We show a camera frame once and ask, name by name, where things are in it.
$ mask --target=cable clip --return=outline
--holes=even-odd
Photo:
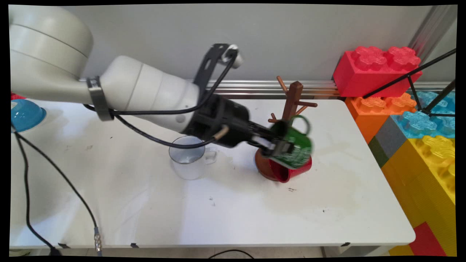
[[[102,86],[100,85],[100,77],[96,76],[94,78],[87,78],[86,83],[88,85],[90,99],[94,104],[96,113],[102,121],[113,120],[114,116],[110,114],[109,106],[107,105],[107,100],[105,100],[105,95],[103,94]]]

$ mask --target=wooden stand base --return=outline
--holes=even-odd
[[[259,173],[263,177],[265,177],[266,179],[269,179],[269,180],[272,180],[272,181],[278,181],[275,178],[274,173],[273,173],[272,169],[270,168],[270,165],[268,164],[268,159],[264,158],[260,154],[260,150],[261,149],[258,149],[256,151],[256,155],[254,156],[254,160],[256,162],[256,167],[259,170]]]

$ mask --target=clear glass cup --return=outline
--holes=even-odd
[[[173,141],[174,144],[179,145],[192,145],[201,142],[201,139],[193,136],[184,136]],[[195,180],[206,173],[207,165],[217,161],[218,150],[215,147],[206,148],[205,146],[192,149],[170,147],[168,153],[176,174],[185,180]]]

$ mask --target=red lego block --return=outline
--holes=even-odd
[[[346,51],[333,73],[335,84],[342,97],[363,97],[367,93],[417,68],[421,59],[408,47],[391,47],[387,52],[376,47],[358,47]],[[411,76],[413,82],[422,72]],[[373,97],[400,97],[410,87],[404,79]]]
[[[409,244],[414,255],[446,256],[427,222],[414,228],[416,240]]]

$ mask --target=giant toy building block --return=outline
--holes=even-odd
[[[413,243],[392,248],[389,251],[390,255],[446,256],[445,251],[443,251],[427,222],[415,227],[414,233],[416,234],[416,239]]]
[[[348,97],[345,100],[351,115],[369,143],[385,123],[389,115],[401,115],[405,111],[416,111],[416,101],[408,93],[401,97]]]
[[[416,69],[421,59],[408,47],[391,47],[387,52],[376,47],[358,47],[346,51],[333,73],[335,84],[342,97],[363,97],[367,93]],[[415,82],[422,75],[411,76]],[[410,87],[404,79],[373,97],[400,97]]]
[[[407,139],[382,171],[413,228],[427,222],[445,254],[456,256],[453,141],[442,136]]]
[[[433,92],[418,92],[419,102],[423,107],[436,96]],[[454,114],[455,93],[450,93],[432,110],[433,113]],[[375,138],[387,158],[390,158],[409,138],[423,136],[443,136],[455,138],[454,117],[428,117],[421,112],[405,112],[401,116],[390,116],[380,127]]]
[[[409,244],[414,255],[446,256],[426,222],[415,227],[414,232],[416,240]]]

